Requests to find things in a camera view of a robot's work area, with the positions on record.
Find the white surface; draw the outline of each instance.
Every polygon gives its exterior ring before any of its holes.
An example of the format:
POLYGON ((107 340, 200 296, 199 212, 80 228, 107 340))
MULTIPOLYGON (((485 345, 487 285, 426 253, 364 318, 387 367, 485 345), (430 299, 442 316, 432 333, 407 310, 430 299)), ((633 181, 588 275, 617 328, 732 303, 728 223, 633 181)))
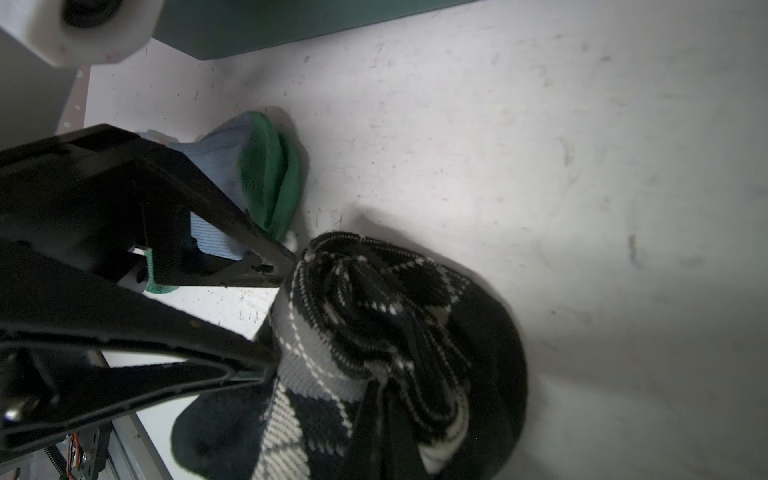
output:
MULTIPOLYGON (((310 236, 377 223, 485 279, 531 369, 501 478, 766 478, 766 5, 490 0, 207 62, 153 41, 93 69, 86 125, 191 141, 271 108, 310 236)), ((179 300, 250 334, 267 301, 231 290, 179 300)), ((155 442, 181 407, 141 414, 155 442)))
POLYGON ((103 25, 75 28, 61 20, 65 0, 0 0, 0 28, 55 67, 113 63, 147 43, 163 3, 123 2, 103 25))

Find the black and white argyle sock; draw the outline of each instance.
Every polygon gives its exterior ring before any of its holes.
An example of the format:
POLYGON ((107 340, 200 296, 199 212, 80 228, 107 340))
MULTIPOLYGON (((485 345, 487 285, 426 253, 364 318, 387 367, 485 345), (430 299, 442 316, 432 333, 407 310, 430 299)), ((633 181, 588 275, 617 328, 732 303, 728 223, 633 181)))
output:
POLYGON ((200 396, 174 425, 177 460, 207 478, 490 478, 520 435, 509 315, 390 243, 315 239, 256 340, 280 351, 274 381, 200 396))

